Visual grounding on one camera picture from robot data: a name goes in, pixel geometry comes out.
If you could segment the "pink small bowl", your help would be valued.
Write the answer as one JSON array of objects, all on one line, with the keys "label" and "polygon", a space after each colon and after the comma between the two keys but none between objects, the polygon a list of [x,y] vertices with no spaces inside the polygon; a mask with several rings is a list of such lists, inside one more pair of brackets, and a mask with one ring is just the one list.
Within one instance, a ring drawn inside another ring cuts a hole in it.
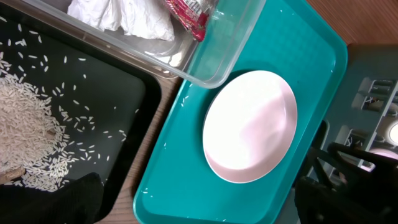
[{"label": "pink small bowl", "polygon": [[[369,152],[373,153],[373,154],[377,154],[379,156],[390,157],[395,160],[398,160],[398,155],[390,150],[387,150],[387,149],[375,148],[375,149],[371,149]],[[364,161],[363,164],[360,166],[360,168],[362,170],[371,172],[375,168],[375,165],[371,162]]]}]

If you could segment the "red sauce packet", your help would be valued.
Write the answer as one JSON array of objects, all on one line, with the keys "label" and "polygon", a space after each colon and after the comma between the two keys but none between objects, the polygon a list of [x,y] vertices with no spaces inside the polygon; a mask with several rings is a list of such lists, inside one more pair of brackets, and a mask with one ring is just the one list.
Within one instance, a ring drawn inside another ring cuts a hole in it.
[{"label": "red sauce packet", "polygon": [[218,0],[164,0],[170,13],[199,42],[205,39],[206,25]]}]

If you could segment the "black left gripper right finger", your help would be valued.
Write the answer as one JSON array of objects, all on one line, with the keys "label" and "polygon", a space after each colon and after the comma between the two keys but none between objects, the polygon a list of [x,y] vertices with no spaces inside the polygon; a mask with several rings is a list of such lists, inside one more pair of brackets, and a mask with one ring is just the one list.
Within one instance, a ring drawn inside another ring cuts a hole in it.
[{"label": "black left gripper right finger", "polygon": [[295,186],[295,206],[301,223],[394,223],[395,187],[373,183],[338,189],[308,177]]}]

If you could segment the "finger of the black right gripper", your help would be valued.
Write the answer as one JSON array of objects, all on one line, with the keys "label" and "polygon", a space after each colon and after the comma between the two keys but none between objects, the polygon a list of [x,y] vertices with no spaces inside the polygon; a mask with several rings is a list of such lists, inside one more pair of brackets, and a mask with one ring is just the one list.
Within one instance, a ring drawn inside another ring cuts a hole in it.
[{"label": "finger of the black right gripper", "polygon": [[341,152],[344,154],[353,156],[355,158],[362,159],[364,161],[368,161],[375,165],[375,169],[378,169],[378,168],[380,168],[380,169],[381,168],[395,169],[397,167],[397,159],[381,156],[378,154],[374,154],[374,153],[366,152],[366,151],[362,151],[362,150],[350,149],[348,146],[344,146],[344,145],[338,144],[336,142],[333,142],[328,146],[327,152],[337,163],[340,164],[340,166],[349,167],[350,169],[353,169],[353,170],[360,170],[360,168],[355,166],[354,164],[351,164],[350,162],[346,161],[340,155]]},{"label": "finger of the black right gripper", "polygon": [[[351,155],[348,146],[328,146],[324,151],[310,148],[308,160],[316,175],[316,181],[327,189],[349,189],[351,187],[351,163],[343,158],[342,154]],[[330,179],[332,170],[337,170],[344,178],[341,184],[335,184]]]}]

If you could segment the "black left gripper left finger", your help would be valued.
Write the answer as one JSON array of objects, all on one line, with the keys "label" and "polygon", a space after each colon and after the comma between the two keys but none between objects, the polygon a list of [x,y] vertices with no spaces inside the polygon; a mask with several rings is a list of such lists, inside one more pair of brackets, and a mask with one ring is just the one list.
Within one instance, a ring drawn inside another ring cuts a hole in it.
[{"label": "black left gripper left finger", "polygon": [[90,173],[55,192],[1,186],[1,224],[94,223],[103,199],[100,176]]}]

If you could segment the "white napkin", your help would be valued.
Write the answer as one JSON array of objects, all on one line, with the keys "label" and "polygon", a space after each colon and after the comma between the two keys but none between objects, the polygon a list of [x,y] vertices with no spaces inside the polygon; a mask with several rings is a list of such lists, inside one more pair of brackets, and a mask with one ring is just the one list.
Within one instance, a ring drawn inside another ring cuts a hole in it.
[{"label": "white napkin", "polygon": [[67,14],[100,31],[173,41],[170,12],[160,0],[72,0]]}]

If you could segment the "pink plate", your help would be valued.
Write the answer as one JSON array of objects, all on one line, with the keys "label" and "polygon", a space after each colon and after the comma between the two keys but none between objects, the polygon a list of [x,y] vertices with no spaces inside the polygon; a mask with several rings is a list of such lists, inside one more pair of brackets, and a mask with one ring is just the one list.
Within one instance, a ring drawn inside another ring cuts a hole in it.
[{"label": "pink plate", "polygon": [[260,179],[284,158],[295,136],[298,109],[289,84],[264,70],[244,73],[214,97],[203,123],[203,151],[221,179]]}]

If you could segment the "cooked white rice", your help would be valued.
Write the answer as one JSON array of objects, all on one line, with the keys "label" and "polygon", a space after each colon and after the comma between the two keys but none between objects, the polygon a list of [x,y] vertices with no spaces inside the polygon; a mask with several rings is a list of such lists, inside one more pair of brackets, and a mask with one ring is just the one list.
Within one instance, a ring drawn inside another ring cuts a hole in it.
[{"label": "cooked white rice", "polygon": [[52,114],[51,98],[10,73],[1,51],[1,171],[22,169],[18,187],[53,192],[69,181],[77,158],[67,150],[66,127]]}]

